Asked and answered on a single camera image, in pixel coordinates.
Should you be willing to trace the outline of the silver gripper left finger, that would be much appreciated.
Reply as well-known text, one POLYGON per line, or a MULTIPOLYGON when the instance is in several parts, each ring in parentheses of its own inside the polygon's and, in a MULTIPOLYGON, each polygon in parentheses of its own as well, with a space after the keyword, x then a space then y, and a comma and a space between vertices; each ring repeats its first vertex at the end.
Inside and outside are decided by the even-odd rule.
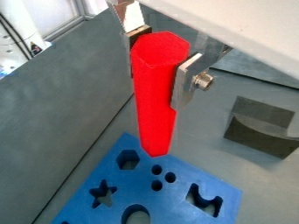
POLYGON ((132 75, 131 49, 138 38, 152 32, 152 27, 146 24, 140 3, 136 0, 106 0, 112 15, 119 22, 120 35, 126 48, 126 67, 130 77, 132 75))

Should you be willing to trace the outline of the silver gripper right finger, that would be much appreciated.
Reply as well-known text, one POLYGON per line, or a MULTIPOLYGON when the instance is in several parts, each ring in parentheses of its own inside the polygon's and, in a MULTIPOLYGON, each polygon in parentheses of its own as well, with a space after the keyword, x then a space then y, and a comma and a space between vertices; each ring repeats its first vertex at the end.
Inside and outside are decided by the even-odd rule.
POLYGON ((207 91, 214 83, 208 74, 211 66, 226 56, 232 47, 203 33, 198 33, 195 52, 176 67, 171 106, 179 111, 191 101, 196 89, 207 91))

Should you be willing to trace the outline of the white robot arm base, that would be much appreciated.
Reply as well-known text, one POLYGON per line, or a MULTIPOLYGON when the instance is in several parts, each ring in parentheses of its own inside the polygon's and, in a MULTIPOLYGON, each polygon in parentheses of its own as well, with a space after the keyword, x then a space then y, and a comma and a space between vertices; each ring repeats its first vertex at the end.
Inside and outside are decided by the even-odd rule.
POLYGON ((23 0, 0 0, 0 80, 51 45, 23 0))

